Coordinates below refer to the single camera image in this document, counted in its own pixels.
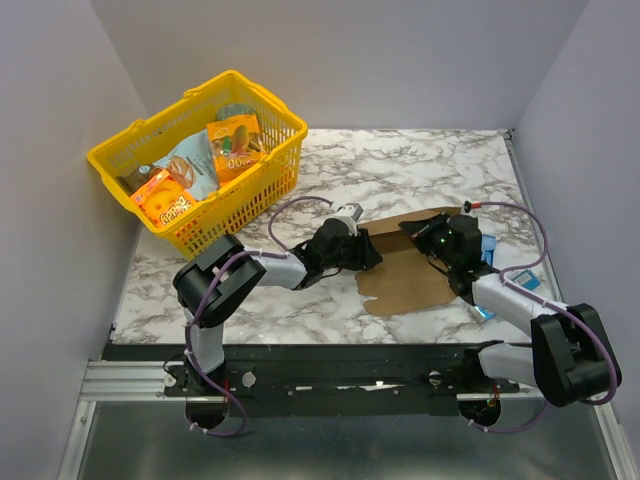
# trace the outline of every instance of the screw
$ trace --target screw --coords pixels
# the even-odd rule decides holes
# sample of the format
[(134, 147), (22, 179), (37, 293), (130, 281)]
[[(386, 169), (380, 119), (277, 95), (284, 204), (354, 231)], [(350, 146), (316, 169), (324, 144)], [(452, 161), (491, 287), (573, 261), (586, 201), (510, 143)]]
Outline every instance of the screw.
[(247, 372), (242, 376), (242, 385), (244, 385), (245, 387), (251, 388), (255, 383), (256, 376), (253, 374), (253, 372)]
[(177, 383), (177, 380), (173, 375), (169, 375), (167, 373), (164, 376), (164, 379), (162, 380), (162, 383), (164, 383), (165, 387), (173, 387)]
[(434, 387), (440, 385), (440, 383), (442, 383), (442, 375), (440, 372), (436, 372), (435, 370), (429, 372), (429, 383)]

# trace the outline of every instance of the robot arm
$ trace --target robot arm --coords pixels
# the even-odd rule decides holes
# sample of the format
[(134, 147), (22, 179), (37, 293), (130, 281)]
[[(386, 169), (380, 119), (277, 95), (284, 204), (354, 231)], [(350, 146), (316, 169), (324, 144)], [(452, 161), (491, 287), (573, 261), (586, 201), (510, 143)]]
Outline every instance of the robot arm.
[(611, 381), (607, 361), (589, 335), (563, 313), (568, 312), (602, 343), (621, 383), (598, 312), (586, 304), (568, 306), (544, 299), (537, 303), (531, 294), (508, 288), (498, 271), (481, 260), (477, 218), (442, 213), (421, 222), (402, 222), (400, 227), (421, 253), (441, 262), (443, 268), (435, 266), (456, 294), (495, 312), (531, 337), (531, 347), (495, 342), (480, 346), (477, 361), (484, 375), (538, 387), (557, 407), (607, 391)]
[[(317, 283), (326, 270), (368, 270), (382, 261), (367, 230), (357, 228), (361, 214), (360, 205), (346, 204), (310, 240), (286, 254), (237, 258), (210, 295), (207, 290), (216, 273), (230, 258), (256, 250), (233, 235), (224, 235), (176, 274), (173, 286), (188, 322), (193, 322), (203, 298), (208, 297), (202, 315), (189, 329), (193, 352), (205, 374), (224, 362), (223, 324), (256, 286), (300, 290)], [(191, 372), (191, 377), (198, 379), (198, 372)]]

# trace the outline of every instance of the orange snack box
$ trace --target orange snack box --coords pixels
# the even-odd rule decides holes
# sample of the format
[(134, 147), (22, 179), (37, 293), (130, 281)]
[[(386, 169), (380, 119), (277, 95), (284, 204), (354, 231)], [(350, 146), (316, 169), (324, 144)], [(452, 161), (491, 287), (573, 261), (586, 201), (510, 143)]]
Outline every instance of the orange snack box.
[(164, 227), (196, 205), (196, 201), (163, 168), (130, 197), (157, 226)]

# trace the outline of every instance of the chip bag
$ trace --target chip bag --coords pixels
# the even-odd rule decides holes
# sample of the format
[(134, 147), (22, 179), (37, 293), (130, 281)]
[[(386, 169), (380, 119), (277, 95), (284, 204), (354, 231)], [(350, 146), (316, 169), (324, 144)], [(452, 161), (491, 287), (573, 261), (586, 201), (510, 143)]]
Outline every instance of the chip bag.
[(131, 195), (156, 227), (164, 227), (196, 204), (187, 190), (172, 177), (167, 169), (151, 177)]
[(223, 187), (265, 155), (255, 114), (235, 115), (207, 125), (213, 164)]

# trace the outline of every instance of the metal floor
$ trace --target metal floor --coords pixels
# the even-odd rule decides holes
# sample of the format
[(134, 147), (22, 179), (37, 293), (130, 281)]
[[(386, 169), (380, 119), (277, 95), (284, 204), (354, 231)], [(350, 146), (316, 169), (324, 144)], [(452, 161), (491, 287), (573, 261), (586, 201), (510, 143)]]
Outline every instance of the metal floor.
[[(526, 422), (539, 399), (503, 400), (500, 426)], [(83, 480), (614, 479), (592, 408), (548, 408), (517, 435), (462, 418), (256, 418), (248, 433), (190, 432), (180, 403), (98, 405)]]

